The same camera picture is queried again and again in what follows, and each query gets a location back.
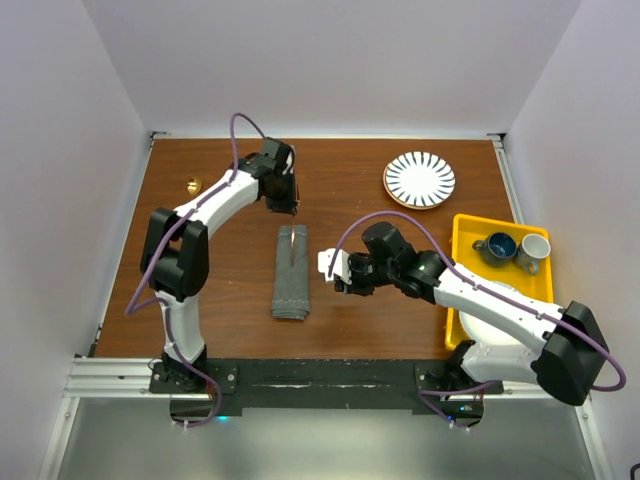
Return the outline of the gold fork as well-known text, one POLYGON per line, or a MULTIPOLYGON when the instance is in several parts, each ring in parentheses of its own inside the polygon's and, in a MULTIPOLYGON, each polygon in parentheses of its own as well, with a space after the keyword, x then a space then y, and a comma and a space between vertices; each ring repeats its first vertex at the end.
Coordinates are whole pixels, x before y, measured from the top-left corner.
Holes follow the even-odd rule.
POLYGON ((296 227, 295 227, 295 214, 291 215, 291 225, 290 225, 290 251, 293 253, 295 248, 296 241, 296 227))

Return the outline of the grey cloth napkin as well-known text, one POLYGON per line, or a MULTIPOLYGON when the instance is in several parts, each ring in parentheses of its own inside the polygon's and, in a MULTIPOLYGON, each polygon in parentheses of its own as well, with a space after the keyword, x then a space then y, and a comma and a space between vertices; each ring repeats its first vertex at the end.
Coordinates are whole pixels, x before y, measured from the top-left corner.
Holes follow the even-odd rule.
POLYGON ((308 229, 295 225, 296 241, 290 249, 290 226, 281 226, 277 235, 272 316, 303 321, 311 311, 309 289, 308 229))

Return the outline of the gold spoon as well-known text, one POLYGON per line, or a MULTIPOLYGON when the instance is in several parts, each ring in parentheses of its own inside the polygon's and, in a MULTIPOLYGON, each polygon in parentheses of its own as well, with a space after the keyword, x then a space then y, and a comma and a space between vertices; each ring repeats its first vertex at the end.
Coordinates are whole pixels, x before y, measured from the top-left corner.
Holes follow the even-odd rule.
POLYGON ((198 196, 202 190, 202 180, 197 176, 191 177, 187 181, 186 189, 190 196, 198 196))

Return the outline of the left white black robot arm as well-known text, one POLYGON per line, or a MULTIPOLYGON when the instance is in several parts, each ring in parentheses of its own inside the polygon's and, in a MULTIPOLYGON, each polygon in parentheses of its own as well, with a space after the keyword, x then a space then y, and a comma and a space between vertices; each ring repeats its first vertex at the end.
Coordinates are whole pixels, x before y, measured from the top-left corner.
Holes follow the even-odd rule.
POLYGON ((150 216, 141 256, 141 283, 160 304, 165 344, 162 372, 185 392, 204 389, 207 349, 200 330, 199 293, 209 276, 209 241, 243 208, 265 200, 273 213, 294 216, 298 191, 293 146, 266 137, 210 188, 174 209, 150 216))

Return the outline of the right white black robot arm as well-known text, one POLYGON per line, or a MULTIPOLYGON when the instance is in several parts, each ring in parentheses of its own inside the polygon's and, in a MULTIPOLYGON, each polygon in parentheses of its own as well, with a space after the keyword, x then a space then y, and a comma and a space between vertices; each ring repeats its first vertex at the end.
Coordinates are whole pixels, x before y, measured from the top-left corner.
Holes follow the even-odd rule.
POLYGON ((367 296, 391 285, 410 298, 467 313, 514 339, 512 345, 497 345, 473 337, 455 348, 444 376, 452 390, 529 383, 572 406, 596 390, 612 357, 586 305, 536 300, 472 273, 439 250, 417 251, 386 221, 367 228, 362 241, 363 253, 341 248, 319 253, 318 271, 336 290, 367 296))

